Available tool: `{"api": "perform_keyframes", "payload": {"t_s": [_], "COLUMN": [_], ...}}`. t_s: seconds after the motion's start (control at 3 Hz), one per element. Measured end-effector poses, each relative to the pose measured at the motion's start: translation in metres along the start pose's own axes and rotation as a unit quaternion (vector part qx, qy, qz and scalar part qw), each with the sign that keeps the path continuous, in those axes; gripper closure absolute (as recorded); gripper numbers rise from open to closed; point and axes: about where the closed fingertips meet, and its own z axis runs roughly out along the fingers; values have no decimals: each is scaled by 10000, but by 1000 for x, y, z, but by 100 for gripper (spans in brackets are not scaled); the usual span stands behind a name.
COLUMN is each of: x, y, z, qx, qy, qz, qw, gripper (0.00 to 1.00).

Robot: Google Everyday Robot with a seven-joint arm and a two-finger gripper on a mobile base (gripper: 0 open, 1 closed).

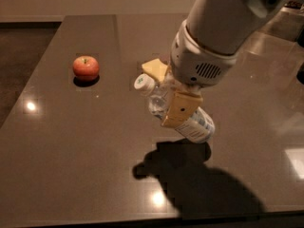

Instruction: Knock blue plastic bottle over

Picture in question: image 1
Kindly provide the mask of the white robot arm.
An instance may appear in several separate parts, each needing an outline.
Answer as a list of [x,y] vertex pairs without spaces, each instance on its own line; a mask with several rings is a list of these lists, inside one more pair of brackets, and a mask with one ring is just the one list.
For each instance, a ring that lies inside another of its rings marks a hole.
[[187,121],[201,103],[192,90],[218,84],[247,38],[289,1],[303,0],[196,0],[170,51],[172,74],[187,88],[174,94],[161,124],[176,128]]

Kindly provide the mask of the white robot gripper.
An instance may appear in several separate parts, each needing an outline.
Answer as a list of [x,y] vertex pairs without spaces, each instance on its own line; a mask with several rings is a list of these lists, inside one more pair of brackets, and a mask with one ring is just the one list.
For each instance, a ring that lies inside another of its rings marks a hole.
[[[188,32],[186,21],[181,23],[170,51],[170,66],[178,81],[201,87],[214,86],[236,61],[236,54],[220,55],[201,47]],[[168,128],[182,125],[201,103],[200,95],[175,91],[161,125]]]

